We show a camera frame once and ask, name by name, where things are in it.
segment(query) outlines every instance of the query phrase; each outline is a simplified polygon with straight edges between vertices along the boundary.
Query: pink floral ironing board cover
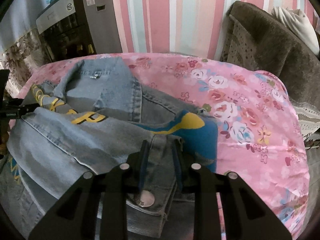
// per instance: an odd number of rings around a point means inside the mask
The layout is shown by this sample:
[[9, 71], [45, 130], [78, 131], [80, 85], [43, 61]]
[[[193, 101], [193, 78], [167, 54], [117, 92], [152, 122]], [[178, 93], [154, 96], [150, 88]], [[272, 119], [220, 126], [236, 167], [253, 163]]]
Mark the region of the pink floral ironing board cover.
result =
[[[309, 172], [298, 117], [285, 86], [266, 71], [175, 54], [123, 53], [141, 83], [206, 109], [219, 126], [217, 173], [237, 172], [296, 239], [308, 202]], [[27, 81], [58, 83], [79, 60], [44, 65]]]

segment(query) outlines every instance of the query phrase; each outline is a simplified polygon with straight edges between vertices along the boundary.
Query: yellow flower print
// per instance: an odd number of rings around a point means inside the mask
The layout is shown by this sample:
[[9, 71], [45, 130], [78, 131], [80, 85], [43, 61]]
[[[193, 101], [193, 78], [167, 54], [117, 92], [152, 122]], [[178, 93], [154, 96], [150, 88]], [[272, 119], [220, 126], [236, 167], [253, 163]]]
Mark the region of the yellow flower print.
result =
[[267, 127], [263, 125], [258, 129], [258, 133], [261, 136], [258, 138], [258, 143], [262, 144], [269, 144], [269, 136], [271, 135], [271, 132], [267, 130]]

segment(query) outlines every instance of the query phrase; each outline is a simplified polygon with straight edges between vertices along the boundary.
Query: striped wallpaper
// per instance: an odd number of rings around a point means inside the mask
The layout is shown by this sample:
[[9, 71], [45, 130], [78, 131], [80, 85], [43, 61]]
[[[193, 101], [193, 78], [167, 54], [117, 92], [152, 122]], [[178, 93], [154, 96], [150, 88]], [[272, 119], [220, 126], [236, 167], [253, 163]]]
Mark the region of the striped wallpaper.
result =
[[[113, 0], [123, 52], [180, 52], [218, 60], [226, 36], [226, 11], [236, 0]], [[308, 0], [241, 0], [271, 12], [303, 10]]]

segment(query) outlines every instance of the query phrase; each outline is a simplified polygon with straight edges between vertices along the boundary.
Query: denim jacket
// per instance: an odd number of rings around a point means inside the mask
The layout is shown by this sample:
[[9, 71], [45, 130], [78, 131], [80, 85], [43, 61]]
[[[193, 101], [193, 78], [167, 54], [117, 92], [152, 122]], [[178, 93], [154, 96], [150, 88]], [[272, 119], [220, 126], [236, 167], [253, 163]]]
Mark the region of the denim jacket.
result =
[[39, 210], [44, 214], [84, 172], [102, 174], [124, 163], [146, 139], [144, 189], [155, 202], [140, 207], [127, 201], [128, 230], [160, 237], [176, 190], [171, 145], [179, 137], [131, 122], [156, 125], [181, 109], [198, 109], [141, 85], [121, 58], [82, 60], [57, 86], [33, 86], [23, 104], [35, 101], [42, 107], [17, 120], [7, 145]]

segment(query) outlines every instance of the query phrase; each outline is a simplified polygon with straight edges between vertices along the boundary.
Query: round logo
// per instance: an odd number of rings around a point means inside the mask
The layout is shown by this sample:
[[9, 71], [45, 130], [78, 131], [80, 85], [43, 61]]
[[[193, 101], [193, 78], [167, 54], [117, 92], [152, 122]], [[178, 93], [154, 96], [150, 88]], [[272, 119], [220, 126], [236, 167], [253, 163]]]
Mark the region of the round logo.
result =
[[67, 10], [68, 10], [68, 11], [71, 11], [71, 10], [72, 10], [72, 8], [73, 8], [72, 3], [68, 3], [68, 5], [67, 5]]

